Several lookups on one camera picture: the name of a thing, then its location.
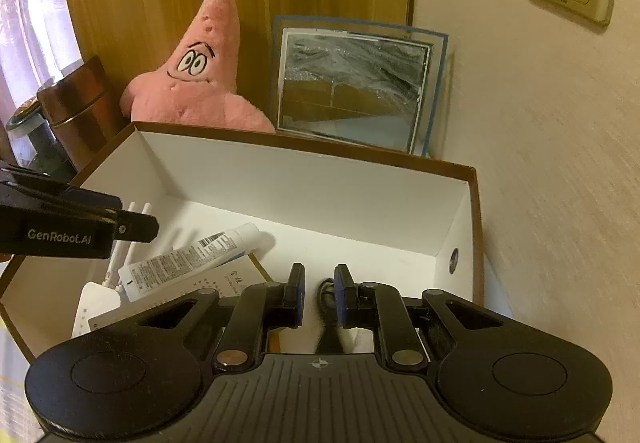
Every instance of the open white box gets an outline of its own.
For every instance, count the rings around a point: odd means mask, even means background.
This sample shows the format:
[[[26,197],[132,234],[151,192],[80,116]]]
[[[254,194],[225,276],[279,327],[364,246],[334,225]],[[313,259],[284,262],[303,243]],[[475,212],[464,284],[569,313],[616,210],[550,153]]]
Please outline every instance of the open white box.
[[[153,203],[158,237],[141,260],[253,222],[272,236],[256,256],[273,280],[306,269],[304,324],[285,352],[312,352],[314,291],[337,264],[355,282],[404,296],[432,287],[483,304],[482,230],[473,168],[397,152],[244,131],[135,123],[73,181]],[[450,260],[458,262],[450,273]],[[71,335],[82,287],[108,261],[14,257],[0,277],[0,314],[29,360]]]

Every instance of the silver screw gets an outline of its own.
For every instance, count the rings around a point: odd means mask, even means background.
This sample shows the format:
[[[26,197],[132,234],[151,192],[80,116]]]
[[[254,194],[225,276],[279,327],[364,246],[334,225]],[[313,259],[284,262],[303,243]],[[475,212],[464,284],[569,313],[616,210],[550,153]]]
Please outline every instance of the silver screw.
[[[422,355],[413,349],[396,351],[391,356],[391,359],[399,365],[418,365],[418,363],[421,363],[423,360]]]
[[[239,351],[238,349],[228,349],[226,351],[222,351],[216,358],[218,359],[218,362],[220,362],[225,367],[241,365],[249,359],[244,351]]]

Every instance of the copper canister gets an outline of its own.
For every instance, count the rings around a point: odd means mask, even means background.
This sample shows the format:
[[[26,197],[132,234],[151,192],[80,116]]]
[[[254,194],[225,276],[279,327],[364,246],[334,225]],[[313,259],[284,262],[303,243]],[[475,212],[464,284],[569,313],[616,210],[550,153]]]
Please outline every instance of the copper canister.
[[[47,80],[37,95],[51,130],[77,170],[126,124],[97,56],[66,67],[62,78]]]

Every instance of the plush toy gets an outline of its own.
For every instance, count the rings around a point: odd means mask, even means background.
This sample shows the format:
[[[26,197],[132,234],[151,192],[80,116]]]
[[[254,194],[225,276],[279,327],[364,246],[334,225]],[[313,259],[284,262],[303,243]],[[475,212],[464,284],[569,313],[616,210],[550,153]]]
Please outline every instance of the plush toy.
[[[236,95],[239,44],[236,2],[204,0],[169,60],[130,81],[122,113],[144,122],[274,133],[267,117]]]

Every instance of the plush toy's eyebrow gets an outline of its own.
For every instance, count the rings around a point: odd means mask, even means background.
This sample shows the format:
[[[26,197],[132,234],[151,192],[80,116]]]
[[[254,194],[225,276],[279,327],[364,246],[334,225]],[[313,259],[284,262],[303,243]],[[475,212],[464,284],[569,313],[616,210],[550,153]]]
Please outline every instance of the plush toy's eyebrow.
[[[202,42],[201,40],[198,42],[194,42],[193,44],[190,44],[189,46],[187,46],[187,48],[193,48],[194,46],[197,46],[199,44],[204,44],[207,49],[209,50],[209,53],[211,54],[212,57],[215,57],[216,54],[213,53],[213,50],[211,49],[211,46],[209,44],[207,44],[206,42]]]

